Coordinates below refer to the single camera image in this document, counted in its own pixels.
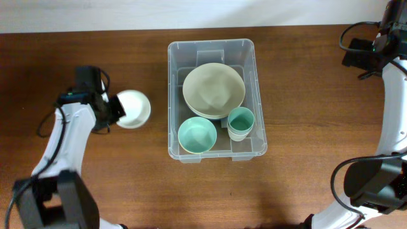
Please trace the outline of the yellow bowl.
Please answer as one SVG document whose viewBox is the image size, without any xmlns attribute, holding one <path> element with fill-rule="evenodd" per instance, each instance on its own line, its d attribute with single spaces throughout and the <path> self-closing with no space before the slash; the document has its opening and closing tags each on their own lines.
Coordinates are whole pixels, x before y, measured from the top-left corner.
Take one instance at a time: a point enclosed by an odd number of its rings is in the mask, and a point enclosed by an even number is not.
<svg viewBox="0 0 407 229">
<path fill-rule="evenodd" d="M 184 141 L 179 143 L 183 150 L 191 154 L 202 154 L 209 151 L 215 144 L 212 141 Z"/>
</svg>

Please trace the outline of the grey cup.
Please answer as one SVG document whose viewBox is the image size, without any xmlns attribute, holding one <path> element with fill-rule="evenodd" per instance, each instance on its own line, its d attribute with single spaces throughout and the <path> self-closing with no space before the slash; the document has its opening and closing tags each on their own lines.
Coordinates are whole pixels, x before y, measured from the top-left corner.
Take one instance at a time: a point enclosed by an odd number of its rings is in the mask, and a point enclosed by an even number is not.
<svg viewBox="0 0 407 229">
<path fill-rule="evenodd" d="M 227 124 L 227 129 L 229 133 L 232 133 L 234 135 L 248 135 L 250 131 L 252 130 L 253 127 L 250 127 L 246 130 L 236 130 L 233 128 L 229 123 Z"/>
</svg>

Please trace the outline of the cream white cup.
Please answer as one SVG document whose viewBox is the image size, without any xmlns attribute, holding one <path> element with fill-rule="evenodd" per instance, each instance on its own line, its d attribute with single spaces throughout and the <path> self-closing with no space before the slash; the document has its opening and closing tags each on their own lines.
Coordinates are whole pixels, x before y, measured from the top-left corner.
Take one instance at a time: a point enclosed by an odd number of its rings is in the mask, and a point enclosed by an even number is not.
<svg viewBox="0 0 407 229">
<path fill-rule="evenodd" d="M 228 135 L 232 141 L 237 141 L 237 142 L 243 141 L 247 137 L 247 135 L 234 135 L 229 132 L 228 132 Z"/>
</svg>

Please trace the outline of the white label in container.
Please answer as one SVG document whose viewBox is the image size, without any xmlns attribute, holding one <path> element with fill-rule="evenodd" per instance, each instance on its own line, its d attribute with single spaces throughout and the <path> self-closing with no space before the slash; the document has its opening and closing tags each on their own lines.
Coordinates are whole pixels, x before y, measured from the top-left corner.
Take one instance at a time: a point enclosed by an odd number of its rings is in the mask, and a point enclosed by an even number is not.
<svg viewBox="0 0 407 229">
<path fill-rule="evenodd" d="M 227 117 L 222 118 L 221 119 L 221 127 L 222 128 L 227 128 L 227 126 L 228 126 L 228 118 Z"/>
</svg>

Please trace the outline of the green bowl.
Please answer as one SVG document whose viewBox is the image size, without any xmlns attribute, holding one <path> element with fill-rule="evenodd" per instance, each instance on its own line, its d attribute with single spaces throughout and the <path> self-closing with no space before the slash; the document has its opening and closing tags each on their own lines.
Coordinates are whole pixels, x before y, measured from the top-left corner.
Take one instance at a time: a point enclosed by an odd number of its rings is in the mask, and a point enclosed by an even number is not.
<svg viewBox="0 0 407 229">
<path fill-rule="evenodd" d="M 184 141 L 217 141 L 217 130 L 206 118 L 192 117 L 185 120 L 178 130 L 178 142 Z"/>
</svg>

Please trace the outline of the clear plastic storage container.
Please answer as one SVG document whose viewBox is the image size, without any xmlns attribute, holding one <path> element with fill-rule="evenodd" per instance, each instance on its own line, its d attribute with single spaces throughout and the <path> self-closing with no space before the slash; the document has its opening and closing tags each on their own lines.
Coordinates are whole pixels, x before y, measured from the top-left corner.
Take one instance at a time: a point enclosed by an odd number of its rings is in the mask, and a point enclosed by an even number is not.
<svg viewBox="0 0 407 229">
<path fill-rule="evenodd" d="M 191 154 L 178 142 L 179 126 L 195 114 L 186 105 L 182 89 L 187 75 L 207 63 L 232 67 L 245 84 L 242 106 L 255 115 L 249 135 L 240 142 L 232 141 L 221 120 L 213 120 L 217 141 L 210 151 Z M 231 158 L 233 161 L 251 160 L 267 151 L 265 123 L 261 105 L 254 43 L 250 39 L 222 39 L 206 41 L 175 41 L 168 46 L 168 151 L 171 158 L 182 163 L 199 163 L 204 158 Z"/>
</svg>

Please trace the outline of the beige plate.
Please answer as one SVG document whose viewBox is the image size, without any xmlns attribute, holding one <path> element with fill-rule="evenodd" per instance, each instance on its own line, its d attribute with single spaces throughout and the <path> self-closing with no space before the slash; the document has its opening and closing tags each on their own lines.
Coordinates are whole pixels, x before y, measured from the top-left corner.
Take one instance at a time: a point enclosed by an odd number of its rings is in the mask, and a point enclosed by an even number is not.
<svg viewBox="0 0 407 229">
<path fill-rule="evenodd" d="M 244 98 L 215 98 L 205 100 L 202 98 L 185 99 L 186 105 L 198 116 L 217 120 L 226 118 L 230 112 L 243 104 Z"/>
</svg>

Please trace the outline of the cream white plate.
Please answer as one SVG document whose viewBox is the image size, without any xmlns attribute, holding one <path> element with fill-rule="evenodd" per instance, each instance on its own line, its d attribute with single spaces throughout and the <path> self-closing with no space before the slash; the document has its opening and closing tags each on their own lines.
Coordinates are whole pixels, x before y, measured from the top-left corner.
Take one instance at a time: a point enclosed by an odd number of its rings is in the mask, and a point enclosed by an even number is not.
<svg viewBox="0 0 407 229">
<path fill-rule="evenodd" d="M 208 63 L 192 70 L 183 83 L 184 99 L 245 98 L 245 84 L 232 67 Z"/>
</svg>

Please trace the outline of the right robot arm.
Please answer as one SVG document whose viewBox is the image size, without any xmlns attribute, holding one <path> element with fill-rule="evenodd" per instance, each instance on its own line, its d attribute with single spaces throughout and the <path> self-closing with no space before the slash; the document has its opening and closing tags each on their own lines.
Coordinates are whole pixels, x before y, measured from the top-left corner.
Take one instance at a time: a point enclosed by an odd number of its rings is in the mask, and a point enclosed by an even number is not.
<svg viewBox="0 0 407 229">
<path fill-rule="evenodd" d="M 376 153 L 345 160 L 331 175 L 335 200 L 300 228 L 361 228 L 372 218 L 406 210 L 406 1 L 391 0 L 372 41 L 354 38 L 342 64 L 380 76 L 385 86 L 382 132 Z"/>
</svg>

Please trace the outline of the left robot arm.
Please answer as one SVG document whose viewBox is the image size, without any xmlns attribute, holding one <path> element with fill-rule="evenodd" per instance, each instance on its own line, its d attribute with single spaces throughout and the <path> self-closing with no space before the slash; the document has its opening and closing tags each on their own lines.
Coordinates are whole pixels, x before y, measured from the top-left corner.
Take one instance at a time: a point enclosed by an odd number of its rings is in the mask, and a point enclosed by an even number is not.
<svg viewBox="0 0 407 229">
<path fill-rule="evenodd" d="M 109 96 L 110 77 L 99 67 L 79 66 L 75 84 L 55 101 L 55 123 L 46 150 L 29 178 L 15 181 L 10 207 L 24 228 L 124 228 L 100 217 L 81 178 L 90 134 L 109 130 L 125 111 Z"/>
</svg>

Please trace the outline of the green cup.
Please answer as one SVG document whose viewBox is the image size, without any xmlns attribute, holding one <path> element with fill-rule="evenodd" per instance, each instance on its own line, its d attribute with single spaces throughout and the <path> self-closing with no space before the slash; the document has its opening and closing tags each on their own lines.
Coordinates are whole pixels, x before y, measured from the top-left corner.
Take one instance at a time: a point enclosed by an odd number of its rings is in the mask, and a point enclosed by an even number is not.
<svg viewBox="0 0 407 229">
<path fill-rule="evenodd" d="M 232 131 L 239 134 L 249 133 L 255 122 L 254 113 L 246 107 L 237 107 L 228 115 L 228 125 Z"/>
</svg>

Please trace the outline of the white bowl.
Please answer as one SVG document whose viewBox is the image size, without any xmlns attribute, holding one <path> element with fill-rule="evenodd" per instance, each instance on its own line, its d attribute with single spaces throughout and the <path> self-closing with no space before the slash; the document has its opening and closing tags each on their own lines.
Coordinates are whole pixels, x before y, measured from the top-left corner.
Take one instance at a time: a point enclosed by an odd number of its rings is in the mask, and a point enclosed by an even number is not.
<svg viewBox="0 0 407 229">
<path fill-rule="evenodd" d="M 117 94 L 125 115 L 116 122 L 121 128 L 134 129 L 143 126 L 151 114 L 149 99 L 140 91 L 124 90 Z"/>
</svg>

